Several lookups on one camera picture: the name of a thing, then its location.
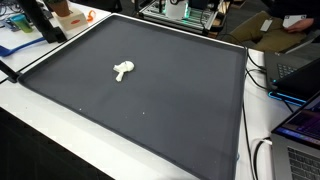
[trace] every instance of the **laptop screen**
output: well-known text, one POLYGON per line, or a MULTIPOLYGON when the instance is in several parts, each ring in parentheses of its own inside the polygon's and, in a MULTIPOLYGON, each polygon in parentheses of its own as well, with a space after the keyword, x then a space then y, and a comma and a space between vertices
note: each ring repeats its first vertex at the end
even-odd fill
POLYGON ((279 125, 274 132, 320 148, 320 93, 279 125))

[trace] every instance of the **white desk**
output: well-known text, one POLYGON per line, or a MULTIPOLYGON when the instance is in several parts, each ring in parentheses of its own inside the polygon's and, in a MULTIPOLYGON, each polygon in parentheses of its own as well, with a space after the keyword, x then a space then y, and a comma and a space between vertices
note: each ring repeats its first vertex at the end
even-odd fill
MULTIPOLYGON (((69 3, 70 6, 75 7, 82 11, 85 16, 88 15, 90 10, 94 10, 96 12, 96 17, 93 19, 92 22, 88 23, 88 26, 91 27, 101 19, 110 15, 110 12, 102 11, 99 9, 69 3)), ((59 23, 52 18, 50 20, 53 27, 60 26, 59 23)), ((81 26, 70 31, 64 32, 67 39, 71 39, 72 37, 79 34, 81 31, 85 30, 88 26, 81 26)), ((32 40, 38 39, 42 37, 41 33, 33 27, 32 33, 24 33, 22 31, 12 32, 8 28, 1 28, 0 29, 0 45, 12 49, 24 43, 30 42, 32 40)), ((28 46, 24 49, 17 51, 16 53, 7 56, 7 57, 0 57, 1 61, 3 61, 7 66, 12 68, 14 71, 19 71, 20 69, 24 68, 28 64, 32 63, 33 61, 37 60, 39 57, 43 56, 44 54, 50 52, 51 50, 57 48, 62 43, 47 43, 46 41, 39 42, 32 46, 28 46)), ((7 78, 7 75, 0 71, 0 81, 7 78)))
MULTIPOLYGON (((251 50, 250 55, 258 64, 262 63, 261 52, 251 50)), ((249 61, 248 67, 254 68, 249 61)), ((254 74, 254 77, 258 83, 264 85, 263 75, 254 74)), ((12 84, 6 81, 0 84, 0 96, 2 108, 115 179, 197 179, 161 157, 18 83, 12 84)), ((270 130, 290 114, 282 102, 268 98, 266 92, 257 88, 249 78, 246 80, 244 102, 251 144, 256 138, 269 136, 270 130)), ((250 180, 252 177, 243 121, 239 153, 236 179, 250 180)), ((260 180, 272 179, 270 158, 270 149, 268 146, 262 146, 258 158, 260 180)))

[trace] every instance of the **person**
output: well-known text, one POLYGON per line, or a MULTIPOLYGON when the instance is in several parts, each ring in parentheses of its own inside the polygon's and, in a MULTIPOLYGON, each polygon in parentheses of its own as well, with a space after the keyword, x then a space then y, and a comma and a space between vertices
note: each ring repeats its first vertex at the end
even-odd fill
POLYGON ((280 52, 298 44, 312 29, 320 29, 319 0, 274 0, 267 11, 243 22, 223 40, 233 44, 253 41, 256 44, 252 49, 280 52), (286 15, 306 15, 306 18, 285 28, 283 19, 286 15), (271 25, 261 31, 266 20, 271 20, 271 25))

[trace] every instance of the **orange object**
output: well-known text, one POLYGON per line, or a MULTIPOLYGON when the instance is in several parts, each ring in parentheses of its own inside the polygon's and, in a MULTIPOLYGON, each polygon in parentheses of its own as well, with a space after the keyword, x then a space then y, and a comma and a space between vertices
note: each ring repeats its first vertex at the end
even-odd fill
POLYGON ((87 22, 91 22, 93 21, 93 19, 96 17, 96 12, 94 12, 94 10, 90 10, 89 14, 88 14, 88 18, 87 18, 87 22))

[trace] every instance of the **black cloth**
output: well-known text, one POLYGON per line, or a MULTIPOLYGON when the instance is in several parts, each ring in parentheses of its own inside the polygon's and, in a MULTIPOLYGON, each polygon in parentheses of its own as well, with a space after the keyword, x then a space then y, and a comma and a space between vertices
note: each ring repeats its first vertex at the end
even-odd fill
POLYGON ((314 18, 314 23, 310 28, 320 29, 319 0, 275 0, 267 12, 281 19, 286 15, 306 14, 307 18, 314 18))

